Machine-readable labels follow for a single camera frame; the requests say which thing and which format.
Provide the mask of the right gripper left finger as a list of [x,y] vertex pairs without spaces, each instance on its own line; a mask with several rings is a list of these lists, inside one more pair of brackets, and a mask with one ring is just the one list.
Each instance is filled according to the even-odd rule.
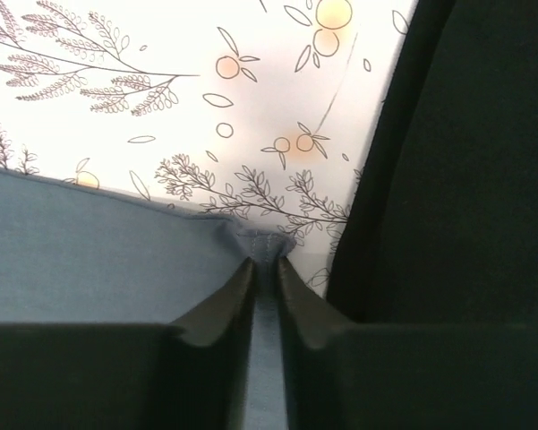
[[240,429],[252,336],[256,266],[172,322],[158,361],[160,429]]

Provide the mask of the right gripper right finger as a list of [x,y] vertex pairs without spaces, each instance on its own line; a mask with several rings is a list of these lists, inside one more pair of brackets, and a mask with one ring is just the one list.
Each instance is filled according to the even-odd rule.
[[292,263],[277,264],[286,408],[292,429],[361,429],[354,371],[342,343],[361,327],[307,287]]

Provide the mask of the blue grey t shirt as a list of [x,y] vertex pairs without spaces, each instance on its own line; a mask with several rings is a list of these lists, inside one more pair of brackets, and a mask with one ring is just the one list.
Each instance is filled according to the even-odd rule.
[[255,352],[276,312],[257,292],[292,248],[232,217],[0,169],[0,429],[160,429],[162,339],[247,258],[256,293],[242,428],[258,381],[282,427],[278,347],[268,371]]

